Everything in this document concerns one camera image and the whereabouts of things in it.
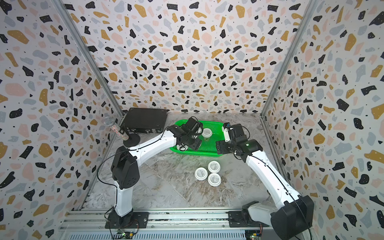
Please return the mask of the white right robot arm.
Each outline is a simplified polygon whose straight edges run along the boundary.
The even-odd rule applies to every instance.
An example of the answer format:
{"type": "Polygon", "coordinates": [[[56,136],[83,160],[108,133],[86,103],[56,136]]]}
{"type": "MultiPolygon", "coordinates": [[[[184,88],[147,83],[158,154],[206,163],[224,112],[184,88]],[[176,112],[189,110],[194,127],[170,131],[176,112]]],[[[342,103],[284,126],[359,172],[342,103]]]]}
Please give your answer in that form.
{"type": "Polygon", "coordinates": [[[217,141],[219,155],[233,154],[246,163],[259,177],[275,206],[265,206],[257,201],[243,206],[242,221],[245,225],[257,223],[271,226],[282,240],[297,237],[310,231],[313,222],[314,202],[301,196],[271,164],[262,146],[256,140],[217,141]]]}

